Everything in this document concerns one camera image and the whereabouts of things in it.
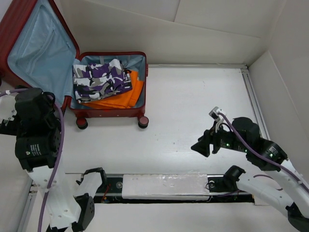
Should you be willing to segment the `orange cloth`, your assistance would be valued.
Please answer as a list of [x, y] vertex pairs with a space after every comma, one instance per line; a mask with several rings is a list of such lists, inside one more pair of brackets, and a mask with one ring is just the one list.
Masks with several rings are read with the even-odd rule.
[[82, 103], [84, 106], [88, 106], [95, 109], [103, 109], [103, 108], [120, 108], [127, 109], [132, 108], [137, 103], [138, 98], [140, 97], [144, 82], [139, 80], [139, 73], [137, 71], [129, 71], [132, 81], [133, 89], [112, 97], [108, 97], [98, 101], [92, 101], [89, 103]]

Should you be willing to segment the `purple camouflage garment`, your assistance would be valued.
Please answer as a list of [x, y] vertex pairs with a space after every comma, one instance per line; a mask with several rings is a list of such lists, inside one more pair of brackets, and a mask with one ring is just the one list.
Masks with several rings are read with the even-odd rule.
[[73, 92], [78, 103], [88, 103], [127, 93], [133, 89], [130, 74], [122, 62], [74, 64]]

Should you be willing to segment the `red hard-shell suitcase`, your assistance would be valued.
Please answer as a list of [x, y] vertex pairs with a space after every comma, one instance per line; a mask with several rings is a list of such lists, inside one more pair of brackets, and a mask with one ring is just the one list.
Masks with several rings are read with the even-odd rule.
[[145, 116], [146, 90], [127, 109], [93, 109], [78, 104], [73, 94], [72, 65], [109, 62], [118, 59], [125, 69], [148, 75], [143, 52], [81, 53], [58, 6], [53, 0], [14, 0], [0, 23], [0, 79], [13, 87], [39, 87], [55, 94], [62, 109], [76, 116], [85, 129], [94, 117], [135, 117], [140, 128], [149, 124]]

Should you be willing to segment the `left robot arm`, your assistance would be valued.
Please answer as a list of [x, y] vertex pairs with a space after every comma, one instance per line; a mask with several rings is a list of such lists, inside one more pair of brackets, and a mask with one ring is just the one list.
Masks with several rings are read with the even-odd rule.
[[49, 214], [47, 230], [84, 231], [94, 218], [95, 194], [106, 189], [108, 180], [98, 167], [86, 170], [77, 188], [70, 186], [61, 157], [64, 116], [55, 95], [40, 88], [4, 91], [0, 121], [14, 125], [15, 156], [43, 197], [40, 213]]

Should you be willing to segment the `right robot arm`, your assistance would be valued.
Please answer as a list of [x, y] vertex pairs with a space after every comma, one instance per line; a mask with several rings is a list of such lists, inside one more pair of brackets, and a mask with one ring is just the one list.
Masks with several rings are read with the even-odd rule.
[[296, 171], [288, 155], [275, 142], [261, 137], [259, 126], [247, 117], [229, 121], [213, 115], [214, 123], [191, 149], [205, 157], [221, 148], [245, 153], [253, 166], [276, 181], [281, 190], [256, 180], [243, 168], [231, 166], [222, 176], [224, 191], [245, 191], [276, 208], [298, 231], [309, 230], [309, 185]]

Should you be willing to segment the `aluminium side rail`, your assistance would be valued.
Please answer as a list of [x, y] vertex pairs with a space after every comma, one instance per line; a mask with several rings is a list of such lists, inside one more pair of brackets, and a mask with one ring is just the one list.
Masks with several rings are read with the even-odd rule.
[[249, 96], [249, 101], [251, 103], [252, 109], [253, 109], [253, 114], [254, 114], [254, 118], [256, 123], [259, 125], [260, 128], [260, 133], [262, 135], [263, 138], [265, 139], [269, 139], [269, 133], [264, 121], [264, 117], [258, 102], [258, 98], [256, 96], [254, 87], [253, 87], [253, 83], [251, 81], [251, 77], [250, 77], [250, 73], [249, 73], [249, 68], [247, 65], [243, 65], [243, 67], [241, 68], [241, 74], [247, 89], [247, 93]]

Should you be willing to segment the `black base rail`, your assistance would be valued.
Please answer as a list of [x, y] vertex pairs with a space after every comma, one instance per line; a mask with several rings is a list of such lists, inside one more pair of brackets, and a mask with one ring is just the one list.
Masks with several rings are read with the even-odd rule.
[[229, 190], [221, 174], [108, 174], [95, 203], [253, 203], [251, 194]]

